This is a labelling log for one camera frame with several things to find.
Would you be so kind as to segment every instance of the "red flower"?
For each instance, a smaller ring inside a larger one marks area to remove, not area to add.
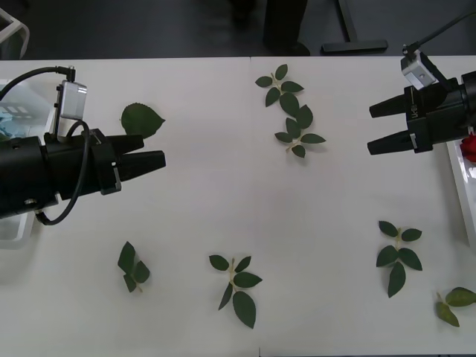
[[[476,163],[476,136],[471,134],[460,144],[461,152],[464,158]]]

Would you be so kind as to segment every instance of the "floor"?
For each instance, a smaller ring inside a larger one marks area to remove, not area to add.
[[[261,42],[266,0],[258,0],[247,26],[231,21],[227,0],[0,0],[0,7],[31,31],[26,60],[150,57],[269,56]],[[349,0],[360,39],[389,42],[399,56],[417,40],[476,0]],[[476,18],[425,45],[429,55],[476,54]],[[325,42],[344,41],[333,0],[309,0],[300,40],[312,56]]]

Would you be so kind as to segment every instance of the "robotic arm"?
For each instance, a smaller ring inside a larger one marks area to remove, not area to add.
[[[476,71],[447,80],[419,48],[476,12],[459,16],[421,41],[404,46],[402,73],[412,86],[404,94],[370,107],[372,118],[405,113],[408,130],[367,144],[371,155],[413,150],[425,152],[434,144],[465,138],[476,125]]]
[[[44,225],[55,225],[71,212],[79,196],[121,190],[121,182],[165,167],[162,151],[128,154],[144,147],[140,135],[105,136],[83,121],[87,88],[74,82],[74,68],[46,67],[23,74],[0,91],[0,101],[16,84],[41,73],[64,74],[57,87],[54,132],[0,142],[0,218],[34,210]],[[75,120],[65,138],[58,137],[60,119]],[[81,126],[81,135],[73,136]],[[50,220],[43,208],[69,199],[66,209]]]

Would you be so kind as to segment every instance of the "leaf stem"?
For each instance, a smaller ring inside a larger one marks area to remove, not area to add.
[[[303,137],[303,134],[301,134],[301,136],[299,138],[296,139],[296,141],[294,143],[291,143],[288,148],[286,149],[286,152],[289,152],[290,149],[292,149],[293,147],[296,147],[297,145],[300,144],[300,139]]]
[[[130,277],[131,277],[132,280],[134,280],[135,286],[137,287],[137,289],[139,289],[139,292],[144,292],[144,290],[142,290],[141,285],[139,285],[137,280],[134,279],[134,277],[132,275],[130,275]]]
[[[277,90],[280,91],[280,94],[283,95],[283,90],[281,89],[281,84],[278,83],[277,79],[274,77],[274,74],[271,73],[271,79],[273,80],[273,84],[276,85]]]
[[[398,234],[396,235],[395,249],[399,250],[400,249],[400,240],[402,240],[402,237],[401,237],[402,229],[399,228],[397,231],[398,231]]]
[[[234,290],[235,292],[237,292],[237,287],[235,286],[235,283],[233,282],[233,277],[234,277],[234,275],[235,275],[235,274],[234,274],[234,273],[235,273],[235,267],[234,267],[234,265],[235,265],[235,258],[233,258],[233,259],[231,260],[231,267],[230,267],[230,284],[231,284],[231,286],[233,286],[233,290]]]

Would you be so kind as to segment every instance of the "white tray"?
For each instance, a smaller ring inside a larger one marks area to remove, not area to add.
[[[461,140],[447,143],[469,246],[476,254],[476,166],[463,157]]]
[[[0,80],[0,88],[6,83],[7,80]],[[27,83],[12,88],[2,102],[11,103],[13,108],[21,106],[26,109],[31,114],[28,115],[30,118],[22,120],[31,125],[28,136],[39,136],[43,143],[43,134],[53,125],[52,104],[34,92]],[[34,218],[34,213],[30,212],[0,219],[0,249],[18,249],[25,244],[30,237]]]

